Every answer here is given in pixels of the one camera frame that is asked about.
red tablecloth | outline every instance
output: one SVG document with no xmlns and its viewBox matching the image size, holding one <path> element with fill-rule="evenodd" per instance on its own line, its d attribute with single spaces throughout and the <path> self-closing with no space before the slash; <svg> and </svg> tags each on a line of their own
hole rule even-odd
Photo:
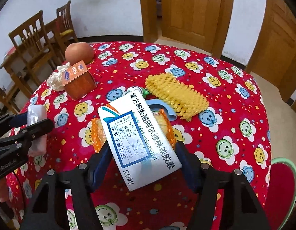
<svg viewBox="0 0 296 230">
<path fill-rule="evenodd" d="M 270 135 L 263 100 L 251 75 L 224 61 L 175 47 L 136 42 L 92 46 L 95 59 L 88 69 L 97 82 L 94 91 L 73 101 L 65 92 L 50 90 L 44 82 L 22 110 L 30 104 L 44 104 L 55 129 L 48 135 L 47 153 L 29 158 L 16 171 L 21 184 L 13 174 L 8 175 L 10 200 L 18 217 L 24 213 L 22 187 L 28 204 L 49 169 L 73 169 L 94 153 L 90 125 L 91 119 L 98 117 L 99 106 L 125 94 L 131 86 L 145 87 L 149 74 L 164 72 L 193 86 L 210 102 L 208 110 L 190 122 L 180 118 L 171 122 L 178 139 L 218 170 L 241 169 L 264 205 L 271 164 Z M 213 229 L 220 222 L 222 195 L 219 191 Z M 71 229 L 77 229 L 70 191 L 66 191 L 66 198 Z M 180 170 L 129 192 L 112 161 L 92 199 L 104 229 L 158 230 L 173 225 L 185 230 L 197 196 L 187 188 Z"/>
</svg>

metal bolt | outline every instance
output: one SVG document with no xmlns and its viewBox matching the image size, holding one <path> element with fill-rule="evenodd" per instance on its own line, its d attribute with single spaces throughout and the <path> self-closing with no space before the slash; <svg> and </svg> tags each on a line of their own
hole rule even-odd
<svg viewBox="0 0 296 230">
<path fill-rule="evenodd" d="M 47 172 L 48 175 L 53 175 L 54 173 L 55 173 L 54 170 L 48 170 L 48 172 Z"/>
<path fill-rule="evenodd" d="M 239 169 L 235 169 L 235 170 L 234 170 L 234 173 L 236 173 L 237 175 L 241 175 L 241 174 L 242 174 L 242 171 L 239 170 Z"/>
<path fill-rule="evenodd" d="M 201 164 L 201 168 L 204 170 L 207 170 L 210 167 L 210 165 L 208 165 L 207 163 L 202 163 Z"/>
<path fill-rule="evenodd" d="M 78 166 L 78 168 L 79 168 L 80 170 L 84 170 L 84 169 L 87 168 L 87 164 L 85 164 L 85 163 L 81 163 L 81 164 Z"/>
</svg>

human hand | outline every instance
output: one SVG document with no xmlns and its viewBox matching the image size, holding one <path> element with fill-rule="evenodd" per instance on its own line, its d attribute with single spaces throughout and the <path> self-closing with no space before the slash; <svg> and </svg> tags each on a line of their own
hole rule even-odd
<svg viewBox="0 0 296 230">
<path fill-rule="evenodd" d="M 9 199 L 8 187 L 6 184 L 6 178 L 0 180 L 0 202 L 6 202 Z"/>
</svg>

wooden door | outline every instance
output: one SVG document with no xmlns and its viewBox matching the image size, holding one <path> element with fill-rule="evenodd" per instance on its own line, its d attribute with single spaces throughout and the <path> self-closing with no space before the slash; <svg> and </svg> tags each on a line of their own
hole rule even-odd
<svg viewBox="0 0 296 230">
<path fill-rule="evenodd" d="M 221 0 L 162 0 L 162 35 L 211 53 Z"/>
<path fill-rule="evenodd" d="M 264 20 L 246 71 L 253 71 L 279 88 L 282 98 L 296 56 L 296 19 L 283 0 L 267 0 Z"/>
</svg>

orange box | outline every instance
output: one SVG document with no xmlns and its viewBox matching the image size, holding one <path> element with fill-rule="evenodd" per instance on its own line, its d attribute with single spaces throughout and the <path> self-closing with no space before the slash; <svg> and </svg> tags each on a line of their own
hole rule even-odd
<svg viewBox="0 0 296 230">
<path fill-rule="evenodd" d="M 84 61 L 80 61 L 64 71 L 62 82 L 65 91 L 73 100 L 80 99 L 96 88 L 96 82 Z"/>
</svg>

